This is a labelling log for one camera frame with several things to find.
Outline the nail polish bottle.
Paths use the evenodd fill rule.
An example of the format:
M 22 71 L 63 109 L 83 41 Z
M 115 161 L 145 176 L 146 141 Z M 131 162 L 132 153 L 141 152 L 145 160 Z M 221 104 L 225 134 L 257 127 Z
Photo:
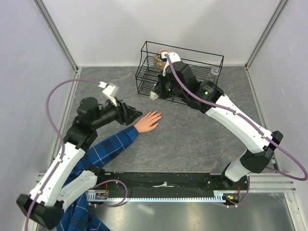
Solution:
M 151 100 L 156 100 L 158 98 L 159 98 L 159 95 L 156 92 L 154 92 L 154 91 L 150 92 L 150 99 Z

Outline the blue plaid sleeve forearm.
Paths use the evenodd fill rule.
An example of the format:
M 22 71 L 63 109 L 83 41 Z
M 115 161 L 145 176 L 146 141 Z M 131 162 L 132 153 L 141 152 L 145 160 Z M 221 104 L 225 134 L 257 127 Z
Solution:
M 102 168 L 119 156 L 137 138 L 139 132 L 130 126 L 115 135 L 89 148 L 78 161 L 64 185 L 76 179 L 81 171 L 90 165 Z M 88 211 L 86 194 L 79 196 L 65 211 L 61 221 L 56 225 L 58 231 L 108 231 L 109 228 Z

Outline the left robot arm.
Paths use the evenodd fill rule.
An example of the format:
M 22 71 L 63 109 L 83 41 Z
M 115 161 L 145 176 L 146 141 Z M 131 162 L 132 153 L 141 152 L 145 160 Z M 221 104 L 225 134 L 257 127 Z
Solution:
M 64 138 L 64 146 L 50 168 L 29 194 L 17 198 L 23 214 L 48 230 L 54 229 L 78 197 L 92 187 L 101 189 L 105 185 L 105 176 L 92 167 L 87 167 L 65 185 L 74 166 L 96 140 L 97 129 L 113 121 L 130 125 L 141 115 L 142 112 L 123 101 L 107 100 L 103 106 L 93 97 L 81 100 L 77 116 Z

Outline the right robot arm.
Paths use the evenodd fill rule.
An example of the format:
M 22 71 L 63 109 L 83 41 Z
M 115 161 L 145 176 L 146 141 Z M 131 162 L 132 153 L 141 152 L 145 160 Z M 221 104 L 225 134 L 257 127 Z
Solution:
M 244 120 L 245 114 L 217 84 L 210 80 L 198 80 L 189 65 L 182 61 L 165 64 L 150 93 L 152 100 L 172 97 L 215 119 L 246 146 L 246 151 L 230 163 L 220 177 L 221 186 L 225 189 L 232 189 L 240 178 L 250 172 L 261 173 L 272 160 L 276 149 L 271 141 L 280 144 L 283 139 L 279 131 L 267 130 L 252 119 Z

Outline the mannequin hand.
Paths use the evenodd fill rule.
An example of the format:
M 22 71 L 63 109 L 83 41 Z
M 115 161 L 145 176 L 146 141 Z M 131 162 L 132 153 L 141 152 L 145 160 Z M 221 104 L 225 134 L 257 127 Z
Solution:
M 158 126 L 158 121 L 162 118 L 162 113 L 157 111 L 149 112 L 142 117 L 134 127 L 139 133 L 149 132 Z

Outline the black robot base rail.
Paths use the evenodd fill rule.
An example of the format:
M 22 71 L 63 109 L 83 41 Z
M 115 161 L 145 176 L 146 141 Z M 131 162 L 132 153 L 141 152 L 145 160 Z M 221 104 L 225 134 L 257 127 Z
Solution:
M 248 177 L 232 182 L 219 173 L 105 172 L 100 186 L 88 190 L 90 203 L 207 202 L 238 203 L 248 189 Z

